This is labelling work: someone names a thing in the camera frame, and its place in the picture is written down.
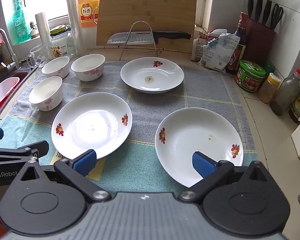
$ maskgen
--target cutting board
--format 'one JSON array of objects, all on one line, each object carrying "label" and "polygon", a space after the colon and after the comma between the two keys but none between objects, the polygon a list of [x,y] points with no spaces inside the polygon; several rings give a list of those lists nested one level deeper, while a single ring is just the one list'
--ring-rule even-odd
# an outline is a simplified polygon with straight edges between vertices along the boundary
[{"label": "cutting board", "polygon": [[[159,38],[158,48],[191,52],[196,4],[197,0],[100,0],[97,45],[106,45],[115,33],[128,32],[136,21],[146,21],[153,31],[192,35],[190,40]],[[149,31],[149,27],[138,23],[132,31]]]}]

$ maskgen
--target scissors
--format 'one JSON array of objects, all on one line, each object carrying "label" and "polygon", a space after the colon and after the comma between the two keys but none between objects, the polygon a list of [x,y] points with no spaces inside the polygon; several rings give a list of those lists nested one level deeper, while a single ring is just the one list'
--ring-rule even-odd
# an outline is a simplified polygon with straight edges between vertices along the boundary
[{"label": "scissors", "polygon": [[283,15],[283,8],[279,7],[279,4],[275,4],[272,9],[271,13],[271,24],[270,24],[270,29],[274,30],[277,24],[280,22],[282,19]]}]

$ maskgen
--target checkered cloth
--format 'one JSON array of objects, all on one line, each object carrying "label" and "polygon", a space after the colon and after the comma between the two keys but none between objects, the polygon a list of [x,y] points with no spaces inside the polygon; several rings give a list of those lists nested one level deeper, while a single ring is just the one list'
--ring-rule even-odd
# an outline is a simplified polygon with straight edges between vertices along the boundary
[{"label": "checkered cloth", "polygon": [[257,160],[249,124],[233,87],[233,76],[207,69],[182,67],[185,78],[181,85],[163,94],[140,93],[120,78],[126,62],[106,62],[103,75],[91,82],[80,81],[70,71],[63,80],[64,98],[55,109],[42,112],[29,101],[33,87],[45,79],[38,73],[32,83],[14,102],[0,126],[4,138],[0,147],[16,148],[47,140],[50,150],[40,158],[41,165],[52,164],[62,156],[51,141],[51,125],[59,110],[72,99],[90,92],[109,92],[123,98],[130,106],[133,125],[128,139],[114,153],[98,160],[88,178],[109,191],[172,191],[184,187],[162,168],[154,148],[154,136],[160,122],[170,113],[184,107],[202,107],[225,117],[238,131],[244,149],[243,165]]}]

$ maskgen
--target cooking wine bottle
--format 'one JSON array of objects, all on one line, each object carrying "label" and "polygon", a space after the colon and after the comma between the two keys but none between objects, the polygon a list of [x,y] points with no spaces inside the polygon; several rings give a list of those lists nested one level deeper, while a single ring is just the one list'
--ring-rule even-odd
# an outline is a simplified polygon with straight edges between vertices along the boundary
[{"label": "cooking wine bottle", "polygon": [[246,49],[246,26],[247,26],[248,14],[240,13],[238,28],[234,35],[240,37],[239,44],[235,48],[229,63],[226,65],[226,72],[230,74],[236,74],[239,69],[239,62],[242,59],[244,50]]}]

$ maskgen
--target countertop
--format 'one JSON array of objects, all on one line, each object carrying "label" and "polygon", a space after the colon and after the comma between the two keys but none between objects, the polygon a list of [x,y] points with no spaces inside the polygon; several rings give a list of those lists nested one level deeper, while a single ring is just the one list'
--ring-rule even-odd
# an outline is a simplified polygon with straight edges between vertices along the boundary
[{"label": "countertop", "polygon": [[[115,46],[113,48],[107,46],[106,49],[101,46],[100,49],[87,50],[87,54],[103,54],[106,57],[106,61],[117,61],[121,52],[122,50]],[[154,53],[125,51],[122,61],[154,56]],[[172,60],[180,65],[200,68],[196,62],[190,61],[191,55],[188,53],[165,50],[159,52],[158,56]],[[0,121],[36,73],[17,91],[1,113]],[[288,239],[298,240],[300,239],[300,204],[297,196],[300,194],[300,158],[298,158],[291,139],[291,134],[298,125],[290,119],[288,113],[285,113],[282,117],[277,117],[271,111],[269,105],[260,101],[256,94],[250,94],[241,90],[235,84],[234,79],[233,82],[250,125],[258,158],[268,168],[290,203],[290,217],[283,234]],[[7,186],[0,187],[0,199],[6,189]]]}]

